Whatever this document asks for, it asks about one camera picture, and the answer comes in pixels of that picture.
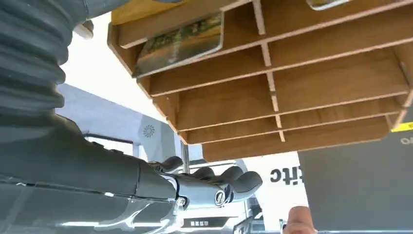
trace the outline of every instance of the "yellow label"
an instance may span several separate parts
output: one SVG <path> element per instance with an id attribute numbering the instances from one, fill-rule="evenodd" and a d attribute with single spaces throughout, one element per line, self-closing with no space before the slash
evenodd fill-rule
<path id="1" fill-rule="evenodd" d="M 413 130 L 413 122 L 400 124 L 397 128 L 394 128 L 392 130 L 392 133 L 404 132 L 404 131 L 410 131 L 410 130 Z"/>

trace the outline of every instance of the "wooden compartment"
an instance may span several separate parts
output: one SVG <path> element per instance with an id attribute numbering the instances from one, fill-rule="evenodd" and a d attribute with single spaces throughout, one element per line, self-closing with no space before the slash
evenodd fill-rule
<path id="1" fill-rule="evenodd" d="M 216 5 L 226 11 L 222 50 L 137 81 L 206 160 L 378 140 L 402 122 L 413 101 L 413 0 L 325 11 L 226 1 Z M 130 73 L 147 32 L 125 28 L 110 25 L 108 45 Z"/>

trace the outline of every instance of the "screw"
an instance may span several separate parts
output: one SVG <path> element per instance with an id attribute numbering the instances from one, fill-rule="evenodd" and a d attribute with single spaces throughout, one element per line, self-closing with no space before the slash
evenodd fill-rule
<path id="1" fill-rule="evenodd" d="M 178 203 L 179 206 L 185 206 L 187 203 L 187 200 L 184 197 L 179 197 L 176 202 Z"/>

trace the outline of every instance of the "gray robot arm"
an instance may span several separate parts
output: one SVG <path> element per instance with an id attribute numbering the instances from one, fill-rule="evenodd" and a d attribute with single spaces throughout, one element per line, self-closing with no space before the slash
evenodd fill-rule
<path id="1" fill-rule="evenodd" d="M 65 79 L 59 65 L 73 29 L 125 2 L 0 2 L 0 233 L 168 232 L 176 210 L 242 200 L 261 185 L 258 174 L 238 168 L 221 176 L 209 169 L 169 174 L 179 162 L 155 168 L 106 150 L 54 114 L 64 103 L 56 85 Z"/>

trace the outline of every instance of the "metal pole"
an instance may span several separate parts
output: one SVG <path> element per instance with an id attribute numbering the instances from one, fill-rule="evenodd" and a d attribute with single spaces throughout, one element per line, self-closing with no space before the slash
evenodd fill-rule
<path id="1" fill-rule="evenodd" d="M 188 145 L 185 145 L 181 142 L 181 151 L 182 151 L 182 161 L 183 161 L 183 172 L 189 174 L 189 151 Z"/>

